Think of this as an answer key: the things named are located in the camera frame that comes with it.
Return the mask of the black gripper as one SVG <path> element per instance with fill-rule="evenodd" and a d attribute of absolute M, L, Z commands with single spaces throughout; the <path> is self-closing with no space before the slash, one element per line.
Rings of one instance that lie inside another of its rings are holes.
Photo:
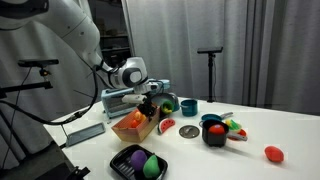
<path fill-rule="evenodd" d="M 150 100 L 144 101 L 137 106 L 137 109 L 145 116 L 151 117 L 156 113 L 157 106 Z"/>

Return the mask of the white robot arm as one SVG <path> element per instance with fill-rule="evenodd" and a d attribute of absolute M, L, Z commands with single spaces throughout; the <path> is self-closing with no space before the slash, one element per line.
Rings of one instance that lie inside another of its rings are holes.
<path fill-rule="evenodd" d="M 133 88 L 133 97 L 125 95 L 124 102 L 134 103 L 134 98 L 151 91 L 151 82 L 141 57 L 130 57 L 120 64 L 113 64 L 99 55 L 100 32 L 74 0 L 0 0 L 0 17 L 2 31 L 17 30 L 31 22 L 49 28 L 84 62 L 96 71 L 106 73 L 107 86 Z"/>

